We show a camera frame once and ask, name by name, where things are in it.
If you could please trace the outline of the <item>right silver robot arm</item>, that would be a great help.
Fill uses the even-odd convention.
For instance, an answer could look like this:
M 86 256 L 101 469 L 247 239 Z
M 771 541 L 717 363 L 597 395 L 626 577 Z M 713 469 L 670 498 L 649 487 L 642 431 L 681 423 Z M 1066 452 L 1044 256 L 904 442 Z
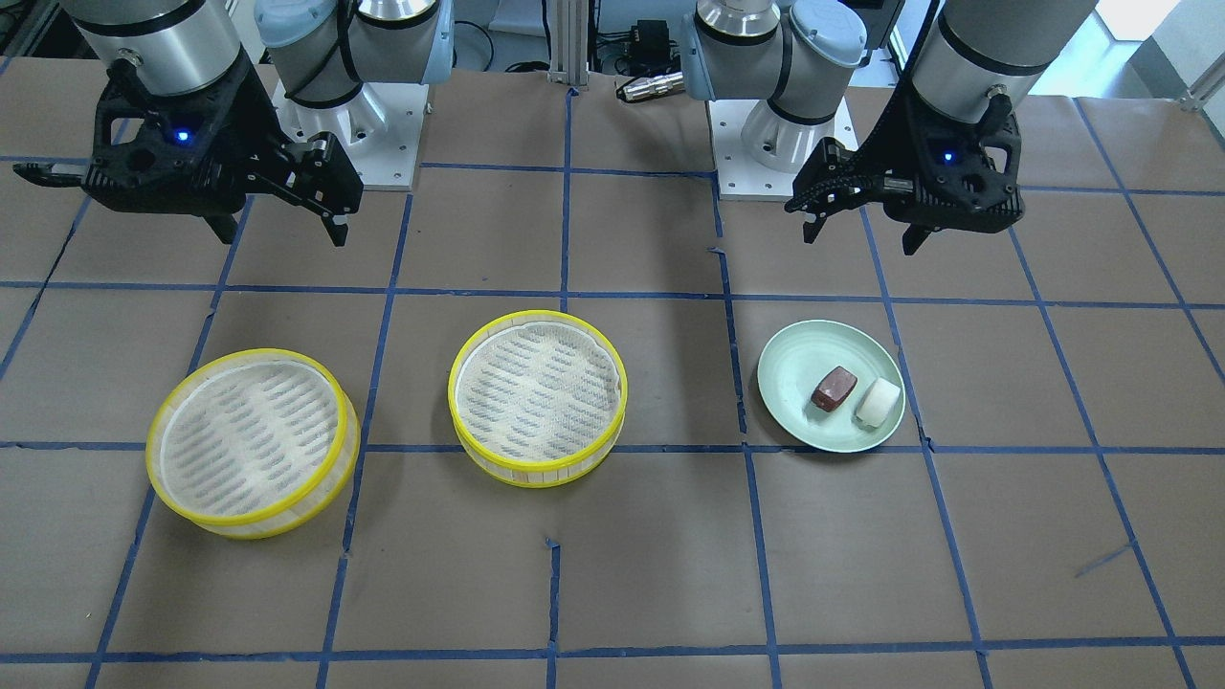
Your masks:
M 221 1 L 66 1 L 107 70 L 83 166 L 16 163 L 115 212 L 195 215 L 224 244 L 251 195 L 318 215 L 334 246 L 363 205 L 376 150 L 398 151 L 379 85 L 421 88 L 454 69 L 451 1 L 258 1 L 274 105 Z

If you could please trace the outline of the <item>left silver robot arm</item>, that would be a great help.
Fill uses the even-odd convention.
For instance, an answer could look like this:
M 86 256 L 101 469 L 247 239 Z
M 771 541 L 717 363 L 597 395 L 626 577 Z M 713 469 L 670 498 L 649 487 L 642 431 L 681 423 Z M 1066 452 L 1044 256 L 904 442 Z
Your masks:
M 1094 10 L 1091 1 L 932 1 L 900 82 L 858 148 L 828 135 L 780 161 L 778 129 L 818 131 L 860 65 L 866 27 L 840 1 L 699 1 L 679 60 L 695 101 L 756 101 L 757 161 L 793 173 L 788 212 L 813 243 L 831 215 L 880 204 L 902 251 L 940 230 L 1000 233 L 1025 211 L 1016 107 Z

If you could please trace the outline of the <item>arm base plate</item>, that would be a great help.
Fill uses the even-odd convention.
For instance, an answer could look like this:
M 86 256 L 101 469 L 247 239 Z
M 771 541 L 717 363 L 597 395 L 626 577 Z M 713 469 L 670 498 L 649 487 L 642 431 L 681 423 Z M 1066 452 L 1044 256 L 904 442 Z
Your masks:
M 342 105 L 312 109 L 288 101 L 277 85 L 272 102 L 281 130 L 296 141 L 328 131 L 341 140 L 368 190 L 410 192 L 429 104 L 428 85 L 368 83 Z
M 786 121 L 766 101 L 709 101 L 707 112 L 719 192 L 726 200 L 784 202 L 821 140 L 858 148 L 846 101 L 831 121 L 815 125 Z

